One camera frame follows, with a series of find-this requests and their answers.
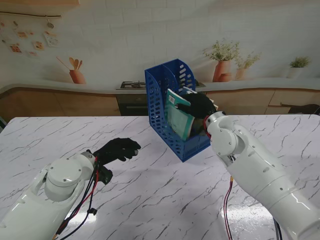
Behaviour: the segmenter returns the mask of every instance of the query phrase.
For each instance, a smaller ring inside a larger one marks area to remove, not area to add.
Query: potted plant
[[[212,60],[218,61],[215,67],[213,82],[219,82],[221,74],[230,73],[230,61],[236,58],[239,54],[239,42],[227,41],[225,38],[222,41],[216,41],[212,45],[211,50],[204,50],[203,54]],[[221,78],[222,81],[229,81],[229,77]]]
[[[235,58],[238,69],[236,70],[235,80],[244,80],[246,77],[247,69],[250,68],[256,61],[261,57],[261,52],[257,55],[254,55],[254,52],[249,54],[246,59],[243,59],[241,56]]]
[[[307,56],[296,57],[290,63],[290,69],[287,75],[288,79],[296,79],[302,72],[303,68],[309,65],[310,59]]]

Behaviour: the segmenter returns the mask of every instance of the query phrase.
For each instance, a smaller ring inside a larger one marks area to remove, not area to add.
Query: gas stove
[[[132,90],[140,90],[140,89],[146,89],[146,83],[145,82],[133,82],[133,81],[123,81],[121,84],[121,87],[118,89],[132,89]]]
[[[203,88],[205,85],[201,82],[195,81],[196,88]],[[124,90],[124,89],[130,89],[130,90],[141,90],[146,89],[146,83],[145,82],[134,82],[134,81],[123,81],[120,88],[117,88],[117,90]]]

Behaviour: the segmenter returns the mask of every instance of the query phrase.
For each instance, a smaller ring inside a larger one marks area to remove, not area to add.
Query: wooden spoon
[[[75,67],[75,60],[72,57],[69,57],[69,62],[73,67]]]
[[[74,60],[74,70],[77,70],[78,65],[79,65],[79,60],[78,59]]]
[[[78,70],[80,69],[81,65],[82,65],[82,60],[79,63]]]

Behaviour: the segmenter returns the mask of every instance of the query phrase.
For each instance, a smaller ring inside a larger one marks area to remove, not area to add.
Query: table
[[[320,118],[231,116],[276,154],[292,181],[320,207]],[[112,181],[98,183],[96,216],[71,240],[225,240],[223,197],[230,175],[210,147],[182,163],[149,126],[148,117],[18,117],[0,134],[0,219],[47,164],[114,138],[141,145],[137,157],[114,161]],[[82,222],[88,203],[65,233]],[[276,239],[269,212],[236,183],[228,202],[234,239]]]

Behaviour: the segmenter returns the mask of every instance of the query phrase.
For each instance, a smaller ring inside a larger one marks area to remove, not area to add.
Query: white brick wall
[[[153,8],[152,20],[153,21],[169,21],[180,19],[181,13],[179,7],[171,8]]]
[[[32,59],[1,45],[0,65],[11,66],[12,74],[5,74],[0,86],[47,79],[41,84],[72,87],[54,81],[69,78],[57,55],[66,63],[68,57],[83,60],[88,87],[107,90],[122,81],[143,81],[145,68],[173,58],[190,64],[198,80],[211,81],[215,63],[202,52],[222,38],[240,41],[242,53],[262,52],[261,60],[250,69],[254,77],[277,76],[296,56],[309,56],[312,64],[303,74],[317,77],[319,10],[320,2],[314,0],[82,0],[62,20],[51,21],[60,48],[45,46],[40,59]],[[47,30],[43,19],[1,15],[0,20],[17,21],[22,31],[34,31],[37,39],[43,40]],[[34,51],[32,44],[22,46]],[[56,75],[39,74],[41,67],[47,70],[48,66],[58,68],[52,71]]]
[[[138,24],[151,21],[151,10],[149,8],[135,8],[123,10],[124,22]]]

